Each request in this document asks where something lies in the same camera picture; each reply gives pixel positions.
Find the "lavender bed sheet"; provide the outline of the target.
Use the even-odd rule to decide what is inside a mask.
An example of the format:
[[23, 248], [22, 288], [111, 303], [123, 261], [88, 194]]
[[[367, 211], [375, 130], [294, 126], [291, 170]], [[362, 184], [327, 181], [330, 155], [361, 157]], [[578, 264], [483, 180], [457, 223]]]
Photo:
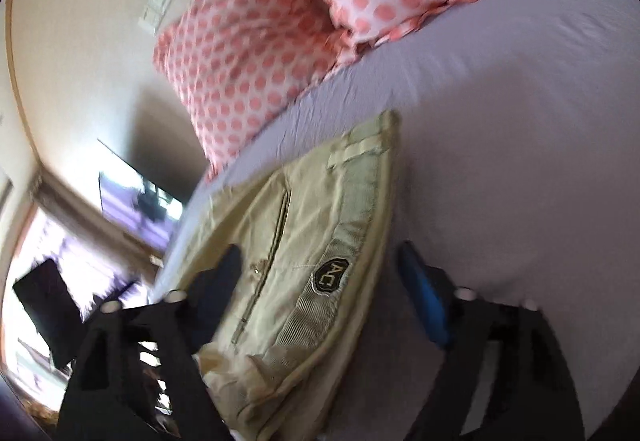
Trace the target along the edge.
[[639, 0], [479, 0], [380, 46], [198, 186], [154, 293], [218, 190], [386, 109], [393, 242], [488, 299], [538, 303], [596, 431], [639, 367]]

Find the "left polka dot pillow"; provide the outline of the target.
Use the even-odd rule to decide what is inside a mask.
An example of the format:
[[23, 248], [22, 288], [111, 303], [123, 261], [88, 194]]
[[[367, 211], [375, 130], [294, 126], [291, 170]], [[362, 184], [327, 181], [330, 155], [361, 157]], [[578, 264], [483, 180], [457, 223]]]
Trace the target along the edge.
[[190, 117], [209, 179], [354, 58], [319, 0], [192, 0], [153, 52]]

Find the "khaki pants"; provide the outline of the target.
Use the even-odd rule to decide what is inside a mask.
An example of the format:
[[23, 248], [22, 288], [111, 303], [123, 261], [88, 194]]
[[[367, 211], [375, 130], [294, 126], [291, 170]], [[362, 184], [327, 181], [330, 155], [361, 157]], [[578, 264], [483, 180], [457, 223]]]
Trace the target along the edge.
[[189, 287], [229, 245], [242, 271], [198, 350], [222, 419], [245, 440], [311, 440], [347, 369], [383, 266], [400, 118], [386, 110], [268, 173], [217, 190], [154, 293]]

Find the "brown curtain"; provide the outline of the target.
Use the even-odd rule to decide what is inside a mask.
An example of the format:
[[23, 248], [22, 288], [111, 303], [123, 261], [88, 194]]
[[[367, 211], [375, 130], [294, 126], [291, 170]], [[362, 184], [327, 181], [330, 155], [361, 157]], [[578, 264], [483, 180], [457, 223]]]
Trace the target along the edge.
[[156, 251], [108, 221], [47, 169], [41, 168], [30, 189], [32, 200], [81, 242], [116, 261], [127, 271], [152, 281], [158, 266]]

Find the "dark framed mirror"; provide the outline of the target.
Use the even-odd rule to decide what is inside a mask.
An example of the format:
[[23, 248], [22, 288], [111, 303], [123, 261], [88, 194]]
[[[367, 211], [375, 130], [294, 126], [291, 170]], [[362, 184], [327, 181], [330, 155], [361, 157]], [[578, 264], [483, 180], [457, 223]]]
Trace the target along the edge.
[[182, 202], [146, 179], [104, 143], [98, 144], [103, 216], [164, 253], [182, 217]]

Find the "white wall socket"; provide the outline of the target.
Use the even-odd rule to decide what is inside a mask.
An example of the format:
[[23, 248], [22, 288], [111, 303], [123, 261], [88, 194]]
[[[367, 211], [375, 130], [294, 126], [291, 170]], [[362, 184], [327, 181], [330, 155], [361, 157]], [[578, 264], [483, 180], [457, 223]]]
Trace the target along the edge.
[[162, 19], [162, 13], [158, 12], [155, 8], [152, 8], [152, 6], [145, 5], [142, 14], [138, 18], [138, 25], [144, 31], [155, 36]]

